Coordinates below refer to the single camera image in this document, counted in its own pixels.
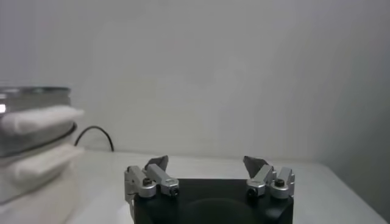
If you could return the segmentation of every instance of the black wire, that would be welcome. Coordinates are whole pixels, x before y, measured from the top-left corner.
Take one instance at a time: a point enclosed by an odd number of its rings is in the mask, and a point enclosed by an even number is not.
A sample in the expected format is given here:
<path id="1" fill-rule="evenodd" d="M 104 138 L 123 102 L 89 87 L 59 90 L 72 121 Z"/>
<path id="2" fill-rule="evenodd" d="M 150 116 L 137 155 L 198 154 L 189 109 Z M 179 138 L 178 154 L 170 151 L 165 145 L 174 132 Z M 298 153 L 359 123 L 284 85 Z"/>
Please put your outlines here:
<path id="1" fill-rule="evenodd" d="M 111 147 L 111 152 L 114 152 L 114 144 L 112 143 L 112 140 L 111 140 L 111 137 L 110 135 L 101 127 L 99 126 L 89 126 L 87 127 L 86 129 L 84 129 L 80 134 L 79 134 L 79 137 L 77 137 L 76 141 L 74 142 L 74 146 L 77 146 L 79 144 L 79 141 L 80 139 L 82 138 L 82 136 L 89 130 L 91 129 L 98 129 L 100 130 L 101 132 L 103 132 L 103 134 L 107 137 L 108 139 L 108 142 L 110 143 L 110 147 Z"/>

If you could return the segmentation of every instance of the white wall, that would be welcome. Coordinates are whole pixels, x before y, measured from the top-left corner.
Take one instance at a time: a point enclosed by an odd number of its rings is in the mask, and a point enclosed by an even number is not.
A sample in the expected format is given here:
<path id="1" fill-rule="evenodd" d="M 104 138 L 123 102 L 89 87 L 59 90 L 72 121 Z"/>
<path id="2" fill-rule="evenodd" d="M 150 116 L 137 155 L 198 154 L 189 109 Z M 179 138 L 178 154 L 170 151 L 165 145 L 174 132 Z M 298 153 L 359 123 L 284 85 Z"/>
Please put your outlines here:
<path id="1" fill-rule="evenodd" d="M 0 1 L 1 83 L 70 86 L 120 150 L 314 159 L 385 214 L 387 0 Z"/>

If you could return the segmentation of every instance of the black screw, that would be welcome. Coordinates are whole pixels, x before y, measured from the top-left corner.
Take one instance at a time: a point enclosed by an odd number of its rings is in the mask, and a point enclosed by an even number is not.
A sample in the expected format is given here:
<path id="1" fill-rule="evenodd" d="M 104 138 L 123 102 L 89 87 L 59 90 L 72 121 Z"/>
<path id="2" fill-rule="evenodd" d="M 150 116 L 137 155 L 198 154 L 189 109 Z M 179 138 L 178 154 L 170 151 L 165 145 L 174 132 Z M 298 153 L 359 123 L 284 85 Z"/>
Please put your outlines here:
<path id="1" fill-rule="evenodd" d="M 175 189 L 171 189 L 171 190 L 170 190 L 170 193 L 171 193 L 171 196 L 172 196 L 172 197 L 177 197 L 177 196 L 179 196 L 180 191 L 179 191 L 178 188 L 175 188 Z"/>
<path id="2" fill-rule="evenodd" d="M 257 190 L 256 190 L 256 189 L 253 189 L 253 188 L 250 188 L 250 189 L 247 191 L 247 194 L 248 194 L 248 197 L 250 197 L 250 198 L 257 197 Z"/>
<path id="3" fill-rule="evenodd" d="M 152 180 L 151 180 L 151 179 L 149 179 L 149 178 L 144 178 L 144 179 L 142 180 L 142 185 L 143 185 L 143 186 L 147 186 L 147 185 L 149 185 L 149 184 L 152 184 Z"/>
<path id="4" fill-rule="evenodd" d="M 284 187 L 285 186 L 285 181 L 282 179 L 276 179 L 275 180 L 275 187 Z"/>

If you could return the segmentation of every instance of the white table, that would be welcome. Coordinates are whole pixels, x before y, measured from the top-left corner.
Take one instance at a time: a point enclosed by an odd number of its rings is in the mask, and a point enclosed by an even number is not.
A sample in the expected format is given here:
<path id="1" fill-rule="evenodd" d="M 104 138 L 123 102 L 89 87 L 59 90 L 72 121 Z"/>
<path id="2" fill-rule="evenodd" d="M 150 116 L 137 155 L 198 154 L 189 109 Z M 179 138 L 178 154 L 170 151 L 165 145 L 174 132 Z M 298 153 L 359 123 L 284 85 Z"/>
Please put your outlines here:
<path id="1" fill-rule="evenodd" d="M 133 223 L 124 201 L 124 175 L 129 165 L 144 166 L 153 155 L 94 152 L 75 165 L 80 206 L 69 224 Z M 295 224 L 386 223 L 329 168 L 316 163 L 271 161 L 296 174 Z M 248 178 L 240 159 L 170 156 L 167 173 L 176 178 Z"/>

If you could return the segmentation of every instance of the metal container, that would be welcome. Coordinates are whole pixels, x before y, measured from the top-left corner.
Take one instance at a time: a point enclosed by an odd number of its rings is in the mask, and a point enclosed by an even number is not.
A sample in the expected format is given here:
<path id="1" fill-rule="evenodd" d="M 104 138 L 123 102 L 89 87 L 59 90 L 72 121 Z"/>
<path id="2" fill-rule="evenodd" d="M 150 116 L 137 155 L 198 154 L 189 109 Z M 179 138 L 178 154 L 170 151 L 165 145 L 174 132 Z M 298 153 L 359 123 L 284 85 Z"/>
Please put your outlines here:
<path id="1" fill-rule="evenodd" d="M 68 88 L 0 87 L 0 119 L 7 113 L 70 105 L 69 94 Z M 64 137 L 72 129 L 73 122 L 67 122 L 31 134 L 10 136 L 0 128 L 0 158 L 40 148 L 48 142 Z"/>

